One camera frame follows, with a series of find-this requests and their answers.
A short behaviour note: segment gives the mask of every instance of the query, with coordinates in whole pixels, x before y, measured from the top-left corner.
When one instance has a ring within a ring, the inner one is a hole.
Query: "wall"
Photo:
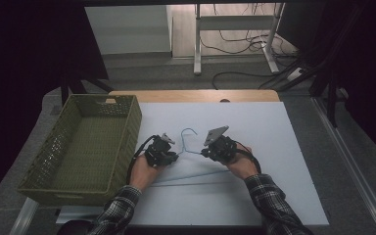
[[[102,55],[170,52],[166,6],[87,7]]]

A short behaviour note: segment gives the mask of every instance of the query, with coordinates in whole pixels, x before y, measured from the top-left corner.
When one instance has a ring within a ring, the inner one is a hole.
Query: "basket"
[[[103,206],[126,182],[141,120],[136,96],[69,96],[18,191],[48,206]]]

